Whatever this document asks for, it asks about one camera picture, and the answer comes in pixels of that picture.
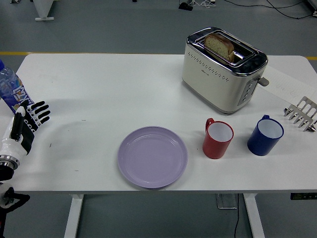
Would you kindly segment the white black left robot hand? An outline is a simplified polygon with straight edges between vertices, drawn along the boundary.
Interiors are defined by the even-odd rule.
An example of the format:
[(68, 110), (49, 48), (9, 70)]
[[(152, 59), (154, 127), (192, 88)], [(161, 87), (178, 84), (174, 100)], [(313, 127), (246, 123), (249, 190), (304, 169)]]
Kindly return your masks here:
[(0, 158), (20, 160), (29, 154), (35, 132), (50, 119), (50, 113), (45, 101), (30, 105), (22, 103), (5, 131)]

